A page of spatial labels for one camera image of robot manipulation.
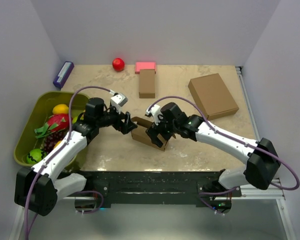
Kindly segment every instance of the beige table surface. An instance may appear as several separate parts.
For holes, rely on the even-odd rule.
[[[218,127],[245,138],[254,139],[254,131],[234,66],[227,65],[158,65],[156,71],[156,99],[176,95],[193,101],[188,89],[191,78],[219,73],[228,87],[239,111],[232,116],[212,120]],[[115,72],[111,65],[76,65],[62,91],[76,91],[85,86],[102,86],[125,94],[128,102],[123,107],[131,116],[146,118],[146,108],[155,99],[140,99],[139,75],[134,65],[127,65],[122,72]],[[89,97],[100,97],[108,105],[111,95],[98,89],[82,91]],[[182,100],[176,102],[187,115],[199,114]],[[163,100],[159,105],[171,102]],[[235,168],[242,163],[231,155],[207,144],[177,136],[171,139],[165,152],[122,135],[112,127],[102,128],[89,144],[85,171],[219,171]]]

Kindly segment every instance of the pink box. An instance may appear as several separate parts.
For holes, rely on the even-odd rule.
[[[156,63],[154,61],[138,61],[135,63],[135,74],[139,74],[141,69],[154,69],[157,72]]]

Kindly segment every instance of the gray floor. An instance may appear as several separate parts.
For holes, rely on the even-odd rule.
[[[191,205],[117,204],[94,214],[75,213],[63,200],[39,216],[30,240],[286,240],[275,200],[233,200],[224,217]]]

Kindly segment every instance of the cardboard box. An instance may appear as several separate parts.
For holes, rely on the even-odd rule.
[[[193,78],[188,87],[195,104],[209,120],[232,115],[239,110],[218,73]]]
[[[131,120],[133,122],[136,122],[136,124],[138,125],[137,128],[133,129],[131,131],[131,136],[133,140],[136,140],[140,143],[149,145],[155,149],[159,149],[161,151],[165,151],[167,146],[168,146],[168,142],[167,140],[165,140],[160,134],[158,135],[158,138],[161,140],[161,142],[163,142],[163,146],[162,147],[158,147],[157,145],[153,144],[151,142],[151,138],[147,135],[146,130],[152,125],[152,122],[146,119],[143,119],[141,117],[135,116],[133,118],[131,118]]]
[[[139,98],[154,99],[156,97],[156,71],[141,69],[139,74]]]

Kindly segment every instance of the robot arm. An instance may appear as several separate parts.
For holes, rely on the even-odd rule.
[[[183,138],[212,145],[231,154],[244,164],[243,167],[221,170],[217,179],[204,186],[203,192],[223,192],[247,184],[266,190],[280,167],[277,160],[248,146],[249,144],[259,147],[277,156],[271,141],[265,138],[256,141],[238,136],[210,122],[215,128],[213,130],[202,117],[187,116],[174,102],[170,102],[162,108],[154,105],[151,109],[147,109],[145,115],[154,118],[154,123],[146,133],[152,143],[158,147],[163,144],[158,138],[159,134],[166,140],[169,140],[173,134],[179,134]],[[245,145],[238,144],[233,140],[234,138],[242,140]]]
[[[128,99],[123,94],[115,94],[110,99],[110,107],[105,110],[103,99],[90,98],[85,106],[84,119],[78,117],[77,122],[72,126],[72,132],[68,132],[62,142],[31,169],[23,167],[19,170],[15,184],[15,203],[25,206],[31,182],[42,166],[45,168],[30,198],[29,209],[31,211],[46,216],[52,211],[57,201],[83,190],[87,180],[80,174],[72,173],[62,179],[57,178],[69,162],[99,134],[100,128],[113,126],[122,134],[127,134],[137,127],[131,121],[130,113],[123,113],[121,110],[127,101]],[[66,143],[65,147],[46,164],[46,161],[64,143]]]

